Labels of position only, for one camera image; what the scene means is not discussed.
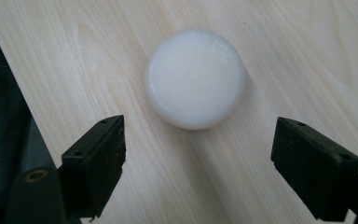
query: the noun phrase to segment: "wood grain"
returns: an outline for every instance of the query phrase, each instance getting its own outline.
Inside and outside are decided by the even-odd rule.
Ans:
[[[188,28],[224,36],[250,74],[232,116],[201,132],[145,99],[147,60]],[[124,174],[94,223],[319,223],[269,159],[278,116],[358,154],[358,1],[0,1],[0,45],[57,165],[125,116]]]

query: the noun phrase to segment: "dark fabric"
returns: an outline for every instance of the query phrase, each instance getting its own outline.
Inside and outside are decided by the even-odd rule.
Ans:
[[[0,206],[13,179],[38,166],[55,167],[0,50]]]

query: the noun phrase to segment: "wooden table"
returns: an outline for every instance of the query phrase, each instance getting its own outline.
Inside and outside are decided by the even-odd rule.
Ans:
[[[200,132],[145,99],[148,59],[187,28],[224,36],[251,76]],[[97,120],[125,116],[124,174],[94,223],[318,223],[269,159],[278,116],[358,154],[358,1],[0,0],[0,45],[57,165]]]

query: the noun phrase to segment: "white round object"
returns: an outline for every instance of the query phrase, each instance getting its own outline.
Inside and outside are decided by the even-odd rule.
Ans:
[[[165,40],[149,61],[147,98],[169,123],[189,130],[226,118],[243,95],[245,66],[225,38],[185,30]]]

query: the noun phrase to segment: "light wood surface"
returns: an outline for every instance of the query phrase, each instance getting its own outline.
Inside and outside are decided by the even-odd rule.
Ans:
[[[147,60],[187,28],[224,36],[251,76],[200,132],[145,99]],[[124,173],[94,223],[319,223],[269,159],[278,116],[358,154],[358,1],[0,0],[0,45],[57,165],[97,120],[125,116]]]

